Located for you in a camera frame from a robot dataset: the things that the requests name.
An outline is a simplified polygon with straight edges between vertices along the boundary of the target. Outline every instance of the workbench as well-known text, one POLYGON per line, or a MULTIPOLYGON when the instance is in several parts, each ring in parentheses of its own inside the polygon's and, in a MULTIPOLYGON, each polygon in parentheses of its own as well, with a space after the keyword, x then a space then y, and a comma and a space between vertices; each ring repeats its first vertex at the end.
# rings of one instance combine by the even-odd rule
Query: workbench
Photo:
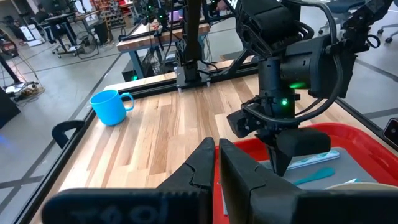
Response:
POLYGON ((87 12, 87 13, 84 13, 84 14, 77 15, 76 17, 73 18, 73 20, 74 20, 76 23, 79 22, 79 21, 81 21, 81 22, 83 23, 84 27, 86 28, 86 31, 87 31, 88 33, 91 33, 90 27, 89 27, 89 25, 88 25, 88 23, 87 23, 86 18, 87 18, 87 17, 90 17, 90 16, 92 16, 92 15, 97 15, 97 14, 99 14, 99 13, 100 13, 100 12, 99 12, 98 10, 93 11, 93 12, 87 12))
MULTIPOLYGON (((230 66, 232 61, 220 62, 219 69, 230 66)), ((176 77, 167 73, 126 83, 107 86, 123 92, 149 83, 167 82, 176 77)), ((156 187, 172 174, 199 145, 204 137, 211 136, 232 142, 240 141, 231 131, 227 115, 240 109, 241 103, 258 94, 257 75, 212 83, 188 89, 147 96, 135 100, 135 107, 127 118, 117 126, 105 126, 90 112, 85 118, 85 127, 63 148, 65 165, 56 171, 52 168, 39 188, 45 189, 45 181, 53 181, 44 201, 59 191, 70 188, 146 188, 156 187)), ((296 101, 296 111, 303 110, 314 99, 305 90, 297 90, 301 100, 296 101)), ((317 123, 344 123, 369 134, 387 150, 398 156, 382 139, 334 103, 320 116, 302 123, 302 126, 317 123)), ((40 209, 31 223, 40 223, 40 209)))
MULTIPOLYGON (((139 35, 149 31, 152 31, 151 25, 142 25, 140 24, 139 27, 131 34, 131 35, 139 35)), ((206 36, 210 31, 209 24, 200 24, 199 25, 199 42, 202 45, 202 51, 204 48, 203 43, 203 36, 206 36)), ((173 34, 170 32, 163 32, 162 35, 158 37, 154 37, 154 35, 148 35, 145 37, 138 37, 136 39, 122 41, 118 43, 117 48, 121 53, 129 53, 131 57, 131 61, 134 67, 134 70, 137 73, 138 79, 144 78, 144 72, 142 71, 141 61, 139 60, 137 50, 141 49, 148 49, 151 47, 158 47, 162 44, 165 48, 169 46, 170 43, 170 35, 172 38, 172 42, 177 42, 179 39, 182 38, 182 29, 175 29, 172 31, 173 34)))

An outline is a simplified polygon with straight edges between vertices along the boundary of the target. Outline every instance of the wooden table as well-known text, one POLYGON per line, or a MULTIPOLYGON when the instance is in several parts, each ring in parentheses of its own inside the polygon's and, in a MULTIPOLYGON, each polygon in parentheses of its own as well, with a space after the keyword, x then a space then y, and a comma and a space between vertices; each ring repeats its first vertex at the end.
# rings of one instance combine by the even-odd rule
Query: wooden table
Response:
MULTIPOLYGON (((231 61, 217 64, 224 68, 231 61)), ((174 73, 107 86, 123 90, 146 83, 175 78, 174 73)), ((240 109, 241 103, 258 94, 257 75, 212 83, 211 86, 177 91, 136 100, 121 124, 108 127, 97 118, 91 123, 47 198, 76 187, 156 187, 172 174, 204 137, 238 141, 226 116, 240 109)), ((306 91, 296 102, 302 110, 314 99, 306 91)), ((342 107, 334 103, 320 116, 302 126, 341 122, 363 130, 398 156, 342 107)), ((253 138, 254 133, 246 138, 253 138)), ((39 212, 32 223, 40 223, 39 212)))
MULTIPOLYGON (((132 35, 137 35, 137 34, 143 34, 146 32, 149 32, 152 30, 152 26, 150 25, 140 25, 133 33, 132 35)), ((204 48, 204 43, 201 37, 204 35, 207 35, 210 31, 210 26, 209 24, 200 24, 199 25, 199 41, 202 44, 202 50, 204 48)), ((139 37, 133 40, 127 40, 118 43, 117 48, 120 52, 122 53, 129 53, 132 61, 132 65, 134 67, 134 70, 137 73, 138 78, 144 78, 144 72, 142 71, 141 67, 141 62, 139 60, 137 50, 140 49, 148 49, 150 47, 158 47, 160 43, 167 47, 170 42, 170 35, 172 36, 172 42, 178 41, 180 38, 182 38, 182 29, 176 29, 172 31, 173 34, 170 32, 164 32, 162 35, 157 38, 154 37, 153 35, 148 35, 145 37, 139 37)))
POLYGON ((77 15, 75 18, 73 18, 73 20, 76 23, 81 21, 83 23, 84 27, 86 28, 86 31, 90 34, 91 33, 90 27, 88 26, 86 18, 91 16, 91 15, 96 15, 98 13, 100 13, 98 10, 97 11, 93 11, 93 12, 87 12, 86 14, 77 15))

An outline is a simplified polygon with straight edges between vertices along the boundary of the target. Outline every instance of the office chair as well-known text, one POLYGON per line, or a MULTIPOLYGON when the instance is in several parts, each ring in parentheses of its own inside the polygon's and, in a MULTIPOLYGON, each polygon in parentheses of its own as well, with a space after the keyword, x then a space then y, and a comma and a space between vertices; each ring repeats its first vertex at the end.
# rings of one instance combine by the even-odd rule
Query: office chair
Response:
MULTIPOLYGON (((394 0, 394 4, 395 4, 396 6, 398 6, 398 0, 394 0)), ((384 32, 384 28, 398 28, 398 23, 382 26, 382 27, 377 31, 377 34, 382 34, 382 33, 384 32)), ((392 42, 392 37, 395 36, 395 35, 397 35, 397 34, 398 34, 398 31, 395 31, 394 33, 392 33, 392 34, 390 35, 390 37, 388 37, 388 38, 386 39, 386 43, 388 43, 388 44, 391 43, 391 42, 392 42)))
MULTIPOLYGON (((365 4, 365 0, 331 0, 326 3, 329 7, 333 17, 335 18, 336 24, 340 24, 340 27, 343 26, 344 22, 347 21, 351 16, 350 10, 357 9, 365 4)), ((322 34, 325 28, 329 27, 329 23, 319 28, 318 33, 322 34)))
MULTIPOLYGON (((52 33, 51 26, 48 22, 38 23, 36 21, 36 18, 32 17, 31 19, 32 19, 33 23, 35 24, 37 30, 39 30, 40 34, 44 37, 46 42, 50 41, 50 39, 47 37, 47 31, 49 32, 49 34, 51 36, 51 40, 56 41, 56 38, 54 37, 54 34, 52 33)), ((61 47, 62 46, 60 44, 58 44, 57 47, 52 50, 52 53, 55 54, 55 52, 58 52, 61 47)))

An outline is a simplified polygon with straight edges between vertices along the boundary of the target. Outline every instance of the wire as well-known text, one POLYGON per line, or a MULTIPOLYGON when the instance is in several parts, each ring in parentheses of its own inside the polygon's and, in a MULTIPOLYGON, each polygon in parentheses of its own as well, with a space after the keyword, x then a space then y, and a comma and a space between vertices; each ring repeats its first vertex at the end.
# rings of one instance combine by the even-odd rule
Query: wire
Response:
POLYGON ((126 35, 126 29, 124 28, 124 26, 122 26, 122 28, 120 29, 120 35, 126 35))
POLYGON ((322 102, 322 99, 317 99, 314 102, 312 102, 312 104, 310 106, 308 106, 307 108, 305 108, 304 110, 298 112, 297 114, 295 114, 294 116, 298 116, 301 114, 304 114, 305 112, 309 111, 310 109, 312 109, 314 106, 316 106, 317 104, 319 104, 320 102, 322 102))
POLYGON ((38 88, 29 88, 26 87, 25 89, 21 90, 21 95, 25 95, 26 98, 23 100, 16 100, 14 98, 14 103, 19 106, 19 107, 25 107, 28 103, 35 102, 36 100, 39 99, 38 96, 43 94, 45 91, 45 88, 43 87, 38 87, 38 88))
POLYGON ((336 21, 333 18, 333 15, 331 14, 331 11, 329 7, 322 2, 305 2, 305 1, 297 1, 297 0, 288 0, 288 2, 294 3, 294 4, 299 4, 301 6, 310 6, 310 7, 317 7, 320 8, 326 15, 326 18, 328 19, 328 23, 330 26, 330 38, 331 38, 331 43, 335 44, 337 43, 337 28, 336 28, 336 21))
MULTIPOLYGON (((336 28, 336 22, 331 15, 330 9, 321 2, 302 2, 302 1, 292 1, 290 2, 303 5, 303 6, 313 6, 313 7, 319 7, 326 15, 326 18, 328 19, 329 26, 330 26, 330 36, 331 36, 331 43, 335 44, 337 43, 337 28, 336 28)), ((272 122, 272 123, 277 123, 277 124, 297 124, 301 123, 303 121, 307 121, 309 119, 312 119, 323 112, 325 112, 336 100, 337 96, 340 93, 341 86, 343 84, 343 67, 340 62, 340 56, 339 55, 334 55, 333 56, 333 61, 335 62, 336 65, 336 70, 337 70, 337 80, 336 80, 336 85, 329 97, 329 99, 324 102, 320 107, 318 107, 316 110, 309 112, 305 115, 296 117, 296 118, 286 118, 286 119, 278 119, 278 118, 272 118, 268 117, 254 109, 251 109, 248 105, 243 105, 242 108, 245 109, 246 111, 250 112, 254 116, 256 116, 259 119, 272 122)))
POLYGON ((218 73, 218 68, 217 68, 216 65, 213 65, 212 63, 209 63, 209 62, 205 62, 204 60, 200 60, 200 62, 201 62, 201 63, 204 63, 205 65, 209 65, 209 66, 214 67, 214 68, 216 69, 216 72, 218 73))
POLYGON ((376 36, 376 35, 373 35, 373 34, 369 34, 368 36, 367 36, 367 39, 366 39, 366 42, 369 44, 369 46, 371 46, 372 48, 378 48, 378 47, 380 47, 380 39, 376 36), (373 39, 375 39, 376 40, 376 44, 374 45, 371 41, 370 41, 370 38, 373 38, 373 39))
POLYGON ((153 46, 153 44, 152 44, 152 35, 149 35, 149 42, 150 42, 150 49, 149 49, 149 53, 151 54, 151 56, 150 56, 150 59, 149 59, 149 62, 150 62, 150 64, 151 64, 151 66, 152 66, 152 68, 153 69, 155 69, 155 67, 154 67, 154 65, 156 65, 156 61, 155 61, 155 52, 153 52, 153 54, 152 54, 152 50, 155 50, 155 48, 154 48, 154 46, 153 46))
POLYGON ((285 119, 278 119, 278 118, 272 118, 268 117, 252 108, 250 108, 248 105, 242 105, 242 108, 248 112, 250 112, 252 115, 256 116, 259 119, 262 119, 264 121, 276 123, 276 124, 297 124, 301 123, 303 121, 310 120, 323 112, 325 112, 336 100, 337 96, 340 93, 341 86, 343 84, 343 67, 341 66, 340 62, 340 56, 339 55, 334 55, 333 60, 335 61, 335 65, 337 68, 337 81, 335 88, 333 89, 329 99, 326 100, 324 104, 322 104, 319 108, 316 110, 309 112, 305 115, 299 116, 297 118, 285 118, 285 119))
POLYGON ((211 76, 211 73, 208 73, 208 72, 206 72, 206 71, 203 71, 203 70, 200 70, 200 69, 198 69, 198 71, 199 71, 199 72, 202 72, 202 73, 204 73, 204 74, 206 74, 206 75, 208 75, 208 76, 211 76))
POLYGON ((310 26, 300 21, 294 21, 294 22, 298 25, 300 32, 303 34, 303 40, 308 40, 313 37, 315 32, 310 26))
POLYGON ((210 40, 209 40, 207 35, 205 36, 205 39, 206 39, 206 45, 207 45, 207 57, 206 57, 206 60, 208 62, 212 62, 213 61, 213 55, 211 53, 210 40))
POLYGON ((169 32, 170 32, 170 40, 169 40, 169 46, 167 47, 166 53, 164 54, 163 66, 165 66, 165 64, 166 64, 167 54, 169 53, 169 50, 170 50, 170 48, 172 46, 172 41, 173 41, 173 21, 174 21, 174 13, 173 13, 173 11, 174 11, 174 4, 172 4, 172 7, 171 7, 170 11, 171 11, 171 16, 170 16, 171 23, 170 23, 170 30, 169 30, 169 32))

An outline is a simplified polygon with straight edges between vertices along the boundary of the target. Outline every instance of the mug handle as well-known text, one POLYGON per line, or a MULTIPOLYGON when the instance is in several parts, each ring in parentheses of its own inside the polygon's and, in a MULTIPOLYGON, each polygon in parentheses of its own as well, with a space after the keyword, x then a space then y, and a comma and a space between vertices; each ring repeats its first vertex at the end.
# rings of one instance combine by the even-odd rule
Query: mug handle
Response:
POLYGON ((134 98, 132 97, 132 95, 130 93, 122 93, 122 95, 120 95, 120 98, 123 98, 125 96, 130 97, 130 99, 132 101, 132 106, 130 108, 126 108, 126 111, 131 111, 134 108, 134 98))

